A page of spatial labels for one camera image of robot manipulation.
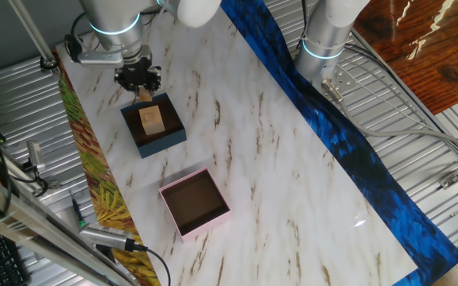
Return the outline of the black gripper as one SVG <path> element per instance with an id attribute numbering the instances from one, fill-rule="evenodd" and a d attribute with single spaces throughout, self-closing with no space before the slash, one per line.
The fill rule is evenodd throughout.
<path id="1" fill-rule="evenodd" d="M 161 67 L 152 66 L 152 60 L 142 57 L 133 64 L 124 64 L 121 70 L 116 70 L 114 81 L 126 91 L 135 95 L 139 93 L 140 82 L 147 82 L 149 91 L 158 91 L 161 87 Z"/>

